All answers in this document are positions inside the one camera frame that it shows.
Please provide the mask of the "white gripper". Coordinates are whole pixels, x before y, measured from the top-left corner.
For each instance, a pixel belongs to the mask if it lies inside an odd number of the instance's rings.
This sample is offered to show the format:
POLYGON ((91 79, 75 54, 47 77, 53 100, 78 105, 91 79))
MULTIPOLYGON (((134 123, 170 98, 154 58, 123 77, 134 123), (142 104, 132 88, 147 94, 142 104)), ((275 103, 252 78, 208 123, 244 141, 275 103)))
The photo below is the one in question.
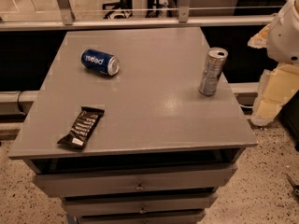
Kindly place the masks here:
POLYGON ((279 62, 273 71, 261 75, 251 122, 266 126, 299 91, 299 0, 288 0, 267 24, 248 42, 255 49, 267 47, 268 56, 279 62))

